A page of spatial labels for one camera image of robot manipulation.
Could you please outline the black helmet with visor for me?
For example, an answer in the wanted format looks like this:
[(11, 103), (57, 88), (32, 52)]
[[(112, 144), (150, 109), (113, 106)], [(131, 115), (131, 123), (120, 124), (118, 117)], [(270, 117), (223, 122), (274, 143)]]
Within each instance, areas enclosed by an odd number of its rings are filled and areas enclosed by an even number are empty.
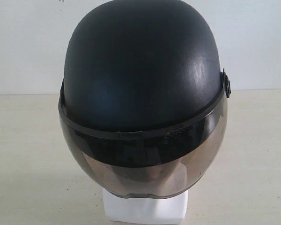
[(230, 84), (205, 19), (181, 0), (112, 0), (67, 48), (58, 103), (82, 170), (121, 198), (166, 199), (214, 160)]

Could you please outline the white mannequin head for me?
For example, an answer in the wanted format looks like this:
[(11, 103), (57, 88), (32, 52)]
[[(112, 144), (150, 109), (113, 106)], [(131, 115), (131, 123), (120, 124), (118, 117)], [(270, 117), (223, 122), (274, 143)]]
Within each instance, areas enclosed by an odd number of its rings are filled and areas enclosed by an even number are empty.
[(185, 218), (188, 191), (166, 199), (120, 198), (103, 189), (106, 217), (115, 222), (144, 225), (178, 225)]

